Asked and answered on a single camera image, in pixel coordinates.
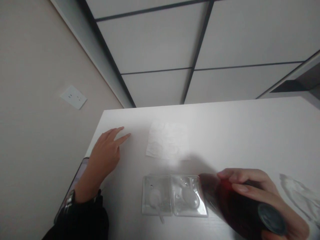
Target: white table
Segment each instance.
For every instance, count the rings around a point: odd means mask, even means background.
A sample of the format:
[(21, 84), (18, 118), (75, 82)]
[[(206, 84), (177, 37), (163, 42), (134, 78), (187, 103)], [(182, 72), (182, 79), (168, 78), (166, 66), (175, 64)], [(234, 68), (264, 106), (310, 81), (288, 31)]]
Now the white table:
[[(191, 162), (179, 166), (145, 155), (153, 120), (188, 126)], [(125, 126), (131, 137), (120, 147), (121, 160), (102, 184), (110, 239), (234, 239), (232, 229), (211, 210), (208, 218), (141, 215), (142, 178), (150, 173), (199, 174), (226, 167), (267, 172), (282, 197), (279, 173), (320, 192), (320, 110), (301, 97), (106, 110), (86, 156), (101, 133)], [(319, 230), (310, 224), (311, 237)]]

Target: right hand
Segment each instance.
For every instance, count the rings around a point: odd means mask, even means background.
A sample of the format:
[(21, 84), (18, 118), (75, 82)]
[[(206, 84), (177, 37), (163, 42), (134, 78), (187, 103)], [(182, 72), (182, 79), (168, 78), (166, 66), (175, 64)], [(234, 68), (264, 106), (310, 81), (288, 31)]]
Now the right hand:
[[(259, 169), (226, 168), (217, 173), (220, 179), (229, 179), (232, 188), (239, 194), (256, 201), (272, 205), (277, 209), (287, 225), (287, 235), (279, 236), (269, 231), (262, 232), (264, 240), (305, 240), (309, 236), (308, 224), (281, 198), (276, 185), (269, 176)], [(247, 180), (259, 182), (261, 189), (243, 185)]]

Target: dark red bottle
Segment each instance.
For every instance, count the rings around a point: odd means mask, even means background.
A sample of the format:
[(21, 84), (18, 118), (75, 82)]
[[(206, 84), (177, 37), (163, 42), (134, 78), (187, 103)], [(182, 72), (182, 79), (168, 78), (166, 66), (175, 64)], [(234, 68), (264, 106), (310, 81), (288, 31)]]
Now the dark red bottle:
[[(259, 240), (262, 230), (286, 234), (282, 215), (271, 205), (238, 194), (228, 179), (218, 181), (212, 174), (200, 174), (199, 177), (209, 205), (217, 203), (226, 222), (242, 237)], [(251, 181), (244, 184), (257, 187)]]

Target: white tissue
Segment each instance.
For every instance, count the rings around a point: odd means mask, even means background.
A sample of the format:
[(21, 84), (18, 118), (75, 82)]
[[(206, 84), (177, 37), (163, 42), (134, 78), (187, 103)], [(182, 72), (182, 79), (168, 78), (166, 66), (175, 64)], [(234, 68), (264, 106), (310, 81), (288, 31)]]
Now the white tissue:
[(320, 198), (301, 182), (280, 174), (281, 186), (292, 203), (320, 229)]
[(153, 121), (149, 131), (146, 155), (168, 160), (188, 160), (187, 125)]

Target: electrical outlet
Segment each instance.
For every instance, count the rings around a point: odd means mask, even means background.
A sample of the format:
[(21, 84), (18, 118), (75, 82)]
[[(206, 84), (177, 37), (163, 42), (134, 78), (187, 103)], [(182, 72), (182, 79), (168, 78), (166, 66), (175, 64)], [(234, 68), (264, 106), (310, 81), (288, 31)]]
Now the electrical outlet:
[(87, 98), (72, 85), (68, 87), (68, 89), (60, 95), (60, 97), (66, 100), (76, 109), (80, 109), (87, 100)]

